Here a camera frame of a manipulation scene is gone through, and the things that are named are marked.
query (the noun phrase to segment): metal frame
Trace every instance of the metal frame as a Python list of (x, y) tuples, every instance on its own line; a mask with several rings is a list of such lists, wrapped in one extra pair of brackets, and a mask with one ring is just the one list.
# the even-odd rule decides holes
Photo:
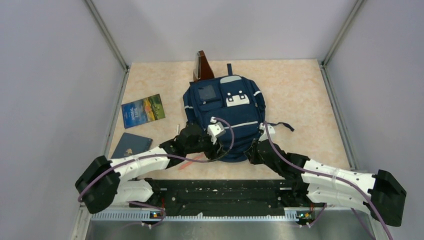
[(124, 97), (124, 93), (125, 93), (125, 88), (127, 86), (127, 81), (128, 81), (128, 76), (130, 75), (130, 69), (128, 68), (125, 71), (125, 75), (123, 76), (123, 80), (119, 89), (119, 94), (117, 96), (117, 99), (115, 100), (116, 105), (113, 111), (113, 116), (111, 118), (111, 122), (109, 124), (109, 131), (107, 133), (107, 138), (106, 138), (106, 142), (104, 143), (104, 148), (103, 148), (103, 155), (108, 156), (109, 155), (109, 150), (111, 148), (111, 141), (112, 138), (114, 136), (114, 132), (115, 132), (115, 125), (117, 124), (117, 120), (118, 120), (118, 114), (120, 112), (121, 109), (121, 102), (122, 102), (122, 98)]
[(129, 69), (128, 64), (126, 63), (124, 57), (122, 56), (117, 44), (115, 43), (114, 39), (112, 38), (111, 33), (109, 32), (108, 28), (106, 27), (105, 22), (102, 19), (102, 16), (100, 16), (99, 11), (97, 10), (96, 6), (94, 5), (92, 0), (83, 0), (85, 5), (87, 6), (89, 12), (91, 13), (91, 16), (94, 19), (94, 22), (96, 23), (98, 29), (100, 30), (101, 34), (103, 35), (104, 39), (106, 40), (107, 45), (109, 46), (110, 50), (112, 51), (115, 58), (118, 60), (121, 67), (124, 69), (124, 71), (127, 71)]
[(356, 16), (358, 15), (359, 11), (364, 6), (365, 2), (367, 0), (357, 0), (355, 5), (353, 6), (352, 10), (349, 13), (349, 16), (347, 17), (346, 21), (344, 21), (343, 26), (341, 27), (340, 31), (338, 32), (337, 36), (334, 39), (334, 42), (332, 43), (330, 50), (325, 55), (324, 60), (322, 61), (322, 66), (324, 69), (327, 68), (328, 64), (332, 60), (334, 54), (336, 53), (337, 49), (339, 48), (340, 43), (343, 41), (343, 39), (346, 36), (346, 33), (349, 31), (353, 21), (355, 20)]
[[(112, 116), (112, 120), (111, 123), (109, 125), (109, 131), (108, 131), (108, 136), (107, 136), (107, 141), (105, 143), (105, 147), (103, 149), (103, 153), (105, 155), (108, 155), (109, 150), (110, 150), (110, 143), (111, 143), (111, 139), (113, 137), (114, 134), (114, 130), (115, 130), (115, 124), (117, 122), (118, 119), (118, 114), (120, 111), (120, 105), (121, 105), (121, 101), (123, 99), (124, 96), (124, 92), (125, 92), (125, 88), (126, 88), (126, 84), (127, 84), (127, 80), (128, 80), (128, 76), (129, 76), (129, 72), (130, 72), (130, 67), (129, 65), (126, 63), (124, 57), (122, 56), (117, 44), (115, 43), (115, 41), (113, 40), (105, 22), (103, 21), (99, 11), (97, 10), (95, 4), (93, 3), (92, 0), (83, 0), (83, 2), (86, 4), (89, 12), (91, 13), (95, 23), (97, 24), (101, 34), (103, 35), (105, 41), (107, 42), (110, 50), (112, 51), (113, 55), (115, 56), (115, 58), (118, 60), (119, 64), (121, 65), (121, 67), (124, 69), (125, 71), (125, 75), (124, 78), (122, 80), (122, 84), (121, 84), (121, 88), (119, 90), (119, 94), (116, 100), (116, 105), (114, 108), (114, 113)], [(347, 32), (349, 31), (354, 19), (356, 18), (356, 16), (358, 15), (359, 11), (362, 9), (362, 7), (364, 6), (364, 3), (366, 2), (366, 0), (357, 0), (353, 9), (351, 10), (349, 16), (347, 17), (346, 21), (344, 22), (343, 26), (341, 27), (339, 33), (337, 34), (333, 44), (331, 45), (328, 53), (326, 54), (325, 58), (323, 61), (318, 62), (319, 66), (320, 66), (320, 70), (321, 70), (321, 74), (322, 74), (322, 78), (324, 80), (324, 84), (325, 87), (327, 89), (328, 92), (328, 97), (334, 112), (334, 116), (337, 122), (337, 126), (340, 132), (340, 136), (346, 151), (346, 155), (347, 155), (347, 159), (349, 161), (349, 165), (350, 168), (352, 170), (358, 170), (360, 168), (357, 158), (356, 158), (356, 154), (354, 151), (354, 148), (351, 144), (351, 139), (350, 139), (350, 135), (348, 132), (348, 129), (346, 127), (344, 118), (343, 118), (343, 114), (341, 112), (341, 107), (340, 104), (337, 100), (337, 96), (335, 94), (334, 91), (334, 87), (331, 81), (331, 78), (329, 76), (328, 73), (328, 64), (331, 62), (334, 54), (336, 53), (339, 45), (341, 44), (341, 42), (343, 41), (344, 37), (346, 36)], [(330, 208), (327, 211), (330, 210), (339, 210), (339, 209), (344, 209), (344, 208)], [(297, 210), (297, 211), (302, 211), (304, 210), (303, 208), (299, 207), (299, 208), (294, 208), (293, 207), (288, 207), (287, 208), (288, 211), (290, 210)], [(72, 240), (84, 240), (87, 232), (89, 230), (89, 224), (90, 224), (90, 220), (91, 217), (93, 215), (91, 215), (87, 208), (83, 205), (80, 206), (79, 211), (78, 211), (78, 215), (76, 218), (76, 222), (75, 222), (75, 226), (72, 232)], [(372, 230), (375, 234), (376, 239), (387, 239), (386, 234), (384, 233), (384, 231), (382, 230), (382, 227), (380, 226), (380, 224), (375, 221), (371, 216), (369, 216), (370, 222), (371, 222), (371, 227)]]
[(341, 141), (346, 152), (347, 161), (349, 162), (350, 169), (358, 170), (360, 169), (358, 159), (356, 157), (355, 150), (352, 147), (352, 141), (348, 132), (348, 128), (346, 127), (345, 119), (343, 118), (343, 114), (340, 110), (340, 104), (337, 100), (333, 84), (327, 72), (327, 68), (323, 67), (322, 64), (320, 64), (319, 67), (321, 69), (322, 79), (324, 80), (325, 88), (327, 89), (328, 97), (330, 99), (331, 107), (334, 112), (335, 121), (337, 123), (338, 131), (340, 132)]

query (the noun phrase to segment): white plastic part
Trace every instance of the white plastic part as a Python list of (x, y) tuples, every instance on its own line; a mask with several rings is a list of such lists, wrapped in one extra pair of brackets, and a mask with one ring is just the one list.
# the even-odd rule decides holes
[(113, 167), (130, 159), (136, 159), (136, 161), (134, 162), (131, 162), (127, 165), (115, 169), (116, 173), (120, 173), (119, 178), (123, 183), (154, 170), (166, 169), (168, 163), (170, 162), (170, 159), (166, 156), (153, 156), (146, 159), (137, 160), (139, 157), (155, 154), (167, 154), (167, 152), (157, 146), (149, 151), (145, 151), (140, 154), (124, 158), (111, 159), (110, 166)]
[(352, 195), (343, 192), (334, 191), (325, 186), (310, 184), (307, 188), (308, 194), (306, 195), (313, 203), (327, 203), (327, 205), (337, 205), (340, 207), (348, 207), (360, 210), (367, 214), (370, 210), (363, 204), (364, 198), (356, 198)]
[(246, 94), (243, 95), (233, 95), (226, 98), (226, 106), (238, 106), (243, 104), (250, 104), (249, 98)]
[(237, 80), (242, 80), (242, 78), (240, 76), (237, 75), (231, 75), (231, 76), (226, 76), (221, 78), (221, 80), (219, 80), (219, 83), (221, 84), (226, 84), (226, 83), (231, 83)]
[[(263, 131), (262, 135), (259, 137), (259, 142), (268, 140), (268, 135), (267, 135), (267, 132), (265, 131), (265, 126), (262, 122), (259, 125), (259, 130)], [(273, 126), (269, 124), (268, 124), (268, 132), (269, 132), (269, 136), (271, 137), (271, 140), (273, 140), (274, 136), (276, 135), (276, 130), (274, 129)]]
[(218, 137), (222, 136), (224, 133), (224, 126), (220, 122), (217, 122), (215, 124), (209, 124), (207, 126), (207, 134), (209, 134), (213, 144), (215, 144), (218, 140)]
[(152, 186), (145, 180), (126, 181), (119, 185), (112, 205), (130, 201), (146, 202), (152, 194)]
[[(324, 165), (313, 159), (306, 161), (304, 167), (306, 170), (335, 175), (339, 178), (345, 179), (355, 185), (357, 185), (368, 197), (371, 195), (368, 193), (368, 189), (373, 189), (375, 178), (372, 177), (371, 173), (359, 173), (343, 169), (338, 169), (332, 166)], [(324, 187), (333, 192), (333, 194), (345, 194), (347, 196), (364, 201), (364, 197), (353, 187), (335, 178), (329, 178), (325, 176), (318, 176), (311, 173), (302, 173), (302, 180), (304, 183), (313, 184), (316, 187)], [(329, 201), (320, 201), (320, 203), (329, 203)]]

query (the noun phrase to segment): reflective stripe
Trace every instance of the reflective stripe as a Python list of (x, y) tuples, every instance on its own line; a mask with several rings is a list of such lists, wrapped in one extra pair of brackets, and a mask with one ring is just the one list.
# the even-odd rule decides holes
[(246, 125), (252, 125), (252, 124), (258, 124), (258, 121), (251, 121), (251, 122), (245, 122), (245, 123), (240, 123), (234, 126), (231, 126), (231, 128), (237, 128), (237, 127), (241, 127), (241, 126), (246, 126)]
[(232, 76), (226, 76), (226, 77), (221, 78), (221, 80), (219, 80), (219, 82), (221, 84), (226, 84), (226, 83), (231, 83), (231, 82), (234, 82), (234, 81), (237, 81), (237, 80), (242, 80), (242, 78), (240, 76), (237, 76), (237, 75), (232, 75)]

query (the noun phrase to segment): book cover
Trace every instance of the book cover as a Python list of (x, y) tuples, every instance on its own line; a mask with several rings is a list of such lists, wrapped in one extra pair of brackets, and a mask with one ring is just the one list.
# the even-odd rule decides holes
[(121, 107), (125, 129), (165, 118), (159, 94), (125, 103)]
[(150, 149), (153, 139), (124, 132), (112, 154), (112, 159), (141, 154)]

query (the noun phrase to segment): white wall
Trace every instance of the white wall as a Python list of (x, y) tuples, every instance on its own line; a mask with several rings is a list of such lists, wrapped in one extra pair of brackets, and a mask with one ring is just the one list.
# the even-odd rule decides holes
[(68, 239), (123, 71), (81, 0), (1, 1), (0, 21), (0, 239)]
[(94, 0), (129, 63), (323, 59), (356, 0)]
[(367, 1), (329, 66), (357, 151), (407, 191), (395, 239), (424, 234), (424, 1)]

